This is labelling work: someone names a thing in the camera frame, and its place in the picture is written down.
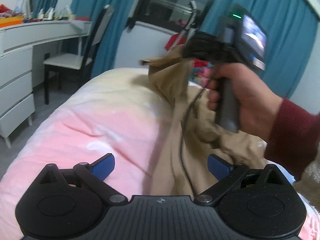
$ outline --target chair backrest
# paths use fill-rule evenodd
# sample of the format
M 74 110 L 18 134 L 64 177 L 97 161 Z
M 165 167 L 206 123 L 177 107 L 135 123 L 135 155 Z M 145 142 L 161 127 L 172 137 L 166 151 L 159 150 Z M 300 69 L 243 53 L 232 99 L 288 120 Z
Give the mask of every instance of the chair backrest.
M 87 58 L 89 57 L 91 48 L 95 46 L 94 52 L 92 54 L 92 66 L 93 66 L 101 40 L 104 34 L 106 33 L 106 29 L 108 27 L 111 17 L 113 16 L 114 11 L 115 10 L 111 5 L 106 5 L 101 10 L 87 42 L 87 47 L 85 49 L 84 57 L 81 65 L 82 69 L 86 66 Z

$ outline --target floor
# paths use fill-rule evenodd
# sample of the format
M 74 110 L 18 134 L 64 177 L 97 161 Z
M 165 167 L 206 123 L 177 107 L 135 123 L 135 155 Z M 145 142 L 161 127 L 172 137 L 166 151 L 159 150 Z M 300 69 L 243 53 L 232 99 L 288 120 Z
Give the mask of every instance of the floor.
M 33 125 L 29 127 L 28 120 L 25 120 L 9 136 L 12 144 L 11 149 L 7 148 L 4 140 L 0 137 L 0 180 L 39 125 L 46 120 L 53 111 L 67 101 L 76 90 L 77 85 L 66 80 L 62 83 L 62 90 L 58 90 L 58 83 L 56 80 L 53 80 L 50 84 L 50 104 L 47 106 L 44 104 L 43 86 L 40 85 L 34 89 L 36 111 L 32 115 Z

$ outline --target person's right hand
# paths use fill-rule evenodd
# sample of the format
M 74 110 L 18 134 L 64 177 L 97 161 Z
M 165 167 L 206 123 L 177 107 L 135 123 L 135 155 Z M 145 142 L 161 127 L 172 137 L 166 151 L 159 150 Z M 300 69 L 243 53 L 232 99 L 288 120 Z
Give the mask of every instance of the person's right hand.
M 208 94 L 210 110 L 216 110 L 220 100 L 216 89 L 218 88 L 217 79 L 222 77 L 232 80 L 234 93 L 240 102 L 241 130 L 268 142 L 282 98 L 274 94 L 247 66 L 241 63 L 222 64 L 218 67 L 214 79 L 207 85 L 210 89 Z

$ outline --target pastel bedding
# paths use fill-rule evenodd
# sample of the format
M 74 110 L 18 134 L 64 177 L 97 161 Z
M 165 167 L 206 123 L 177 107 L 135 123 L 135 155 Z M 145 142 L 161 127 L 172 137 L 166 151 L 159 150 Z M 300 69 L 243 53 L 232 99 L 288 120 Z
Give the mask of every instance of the pastel bedding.
M 105 72 L 40 125 L 0 182 L 0 240 L 22 238 L 15 206 L 48 163 L 67 169 L 112 153 L 116 167 L 105 182 L 128 198 L 148 192 L 172 110 L 147 74 L 130 68 Z M 300 237 L 320 239 L 319 216 L 307 207 Z

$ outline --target silver screw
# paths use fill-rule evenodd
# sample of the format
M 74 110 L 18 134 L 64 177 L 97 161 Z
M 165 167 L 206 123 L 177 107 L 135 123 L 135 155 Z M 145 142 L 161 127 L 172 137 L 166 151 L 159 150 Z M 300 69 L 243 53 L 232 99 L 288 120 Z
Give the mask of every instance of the silver screw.
M 110 197 L 110 201 L 113 203 L 121 203 L 125 200 L 125 197 L 122 195 L 113 195 Z
M 209 203 L 210 201 L 212 201 L 212 197 L 209 195 L 199 195 L 197 197 L 197 200 L 200 201 L 201 203 Z

